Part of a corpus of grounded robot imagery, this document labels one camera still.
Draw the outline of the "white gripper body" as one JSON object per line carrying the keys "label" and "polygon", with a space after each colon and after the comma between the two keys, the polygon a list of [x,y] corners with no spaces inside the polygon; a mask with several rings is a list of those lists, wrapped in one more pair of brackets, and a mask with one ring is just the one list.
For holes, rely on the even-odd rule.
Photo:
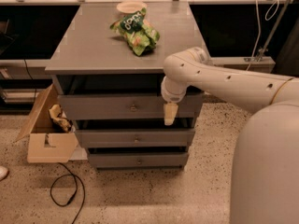
{"label": "white gripper body", "polygon": [[186,95],[188,86],[164,77],[161,84],[161,94],[168,103],[179,103]]}

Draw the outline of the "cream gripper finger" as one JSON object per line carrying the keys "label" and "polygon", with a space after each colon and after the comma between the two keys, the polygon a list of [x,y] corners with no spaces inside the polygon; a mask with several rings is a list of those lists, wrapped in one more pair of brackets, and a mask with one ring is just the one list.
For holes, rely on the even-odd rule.
{"label": "cream gripper finger", "polygon": [[178,112],[178,105],[173,103],[164,104],[164,124],[170,126],[174,123]]}

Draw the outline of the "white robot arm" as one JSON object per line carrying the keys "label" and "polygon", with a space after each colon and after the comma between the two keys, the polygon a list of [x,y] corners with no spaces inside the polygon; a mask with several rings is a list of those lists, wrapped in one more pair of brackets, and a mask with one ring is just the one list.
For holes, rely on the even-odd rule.
{"label": "white robot arm", "polygon": [[233,157],[230,224],[299,224],[299,78],[212,66],[194,47],[164,60],[164,123],[193,86],[252,114]]}

